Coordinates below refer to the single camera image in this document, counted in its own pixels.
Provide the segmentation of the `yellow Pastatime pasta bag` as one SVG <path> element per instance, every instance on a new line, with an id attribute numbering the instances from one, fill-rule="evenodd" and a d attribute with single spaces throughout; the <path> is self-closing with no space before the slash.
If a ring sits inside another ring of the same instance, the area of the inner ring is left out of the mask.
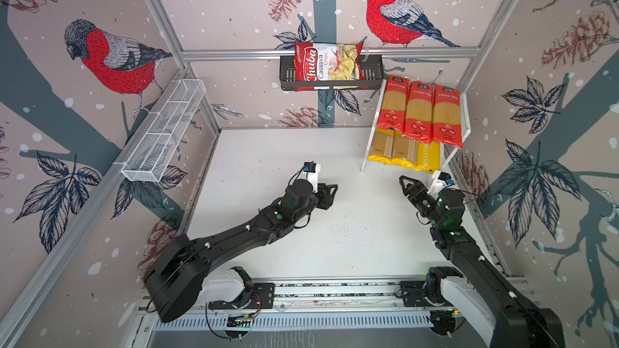
<path id="1" fill-rule="evenodd" d="M 418 171 L 432 174 L 441 168 L 441 147 L 439 143 L 419 143 L 415 167 Z"/>

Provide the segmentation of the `yellow pasta bag top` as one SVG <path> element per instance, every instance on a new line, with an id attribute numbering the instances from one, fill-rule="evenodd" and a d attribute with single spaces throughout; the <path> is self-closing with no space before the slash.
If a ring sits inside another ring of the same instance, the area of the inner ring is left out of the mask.
<path id="1" fill-rule="evenodd" d="M 368 160 L 391 164 L 395 132 L 393 130 L 376 129 L 372 139 Z"/>

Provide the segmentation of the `red spaghetti bag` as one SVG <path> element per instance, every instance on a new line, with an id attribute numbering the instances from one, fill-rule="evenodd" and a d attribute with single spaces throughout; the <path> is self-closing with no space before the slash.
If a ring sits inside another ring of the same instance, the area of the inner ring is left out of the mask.
<path id="1" fill-rule="evenodd" d="M 434 89 L 422 82 L 412 82 L 406 103 L 402 135 L 419 143 L 432 142 L 432 114 Z"/>
<path id="2" fill-rule="evenodd" d="M 461 93 L 458 89 L 437 85 L 432 111 L 432 140 L 462 148 Z"/>
<path id="3" fill-rule="evenodd" d="M 403 132 L 405 125 L 406 105 L 409 92 L 409 79 L 389 76 L 385 85 L 383 102 L 377 121 L 377 128 L 386 131 Z"/>

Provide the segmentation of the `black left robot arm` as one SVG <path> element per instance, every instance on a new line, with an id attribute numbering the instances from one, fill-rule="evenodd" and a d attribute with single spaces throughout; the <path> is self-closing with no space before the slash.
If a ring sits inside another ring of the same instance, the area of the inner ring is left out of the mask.
<path id="1" fill-rule="evenodd" d="M 337 185 L 319 183 L 313 190 L 309 181 L 295 180 L 282 197 L 237 227 L 203 238 L 178 235 L 146 270 L 143 279 L 160 320 L 172 322 L 189 311 L 203 281 L 219 266 L 284 238 L 315 209 L 330 209 L 337 191 Z"/>

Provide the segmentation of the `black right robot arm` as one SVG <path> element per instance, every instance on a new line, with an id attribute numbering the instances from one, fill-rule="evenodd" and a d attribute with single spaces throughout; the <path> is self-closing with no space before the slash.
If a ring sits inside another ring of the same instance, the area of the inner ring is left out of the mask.
<path id="1" fill-rule="evenodd" d="M 434 245 L 451 262 L 432 267 L 425 292 L 433 304 L 461 312 L 488 347 L 563 347 L 563 325 L 551 309 L 521 294 L 485 257 L 463 226 L 464 194 L 444 187 L 432 195 L 424 183 L 399 178 L 404 196 L 430 225 Z"/>

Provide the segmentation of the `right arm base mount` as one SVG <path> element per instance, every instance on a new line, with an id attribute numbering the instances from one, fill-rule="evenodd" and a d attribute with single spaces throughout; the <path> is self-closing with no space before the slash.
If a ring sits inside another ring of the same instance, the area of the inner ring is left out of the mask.
<path id="1" fill-rule="evenodd" d="M 456 310 L 453 304 L 442 297 L 428 297 L 425 281 L 403 280 L 398 285 L 396 298 L 402 300 L 405 308 L 445 308 Z"/>

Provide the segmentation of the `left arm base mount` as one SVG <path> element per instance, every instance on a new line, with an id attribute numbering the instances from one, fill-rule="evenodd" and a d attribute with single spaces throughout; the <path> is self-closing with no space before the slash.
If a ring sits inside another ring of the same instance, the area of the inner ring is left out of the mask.
<path id="1" fill-rule="evenodd" d="M 232 302 L 215 301 L 208 304 L 209 310 L 258 310 L 272 309 L 275 299 L 274 283 L 254 284 L 251 294 L 245 290 Z"/>

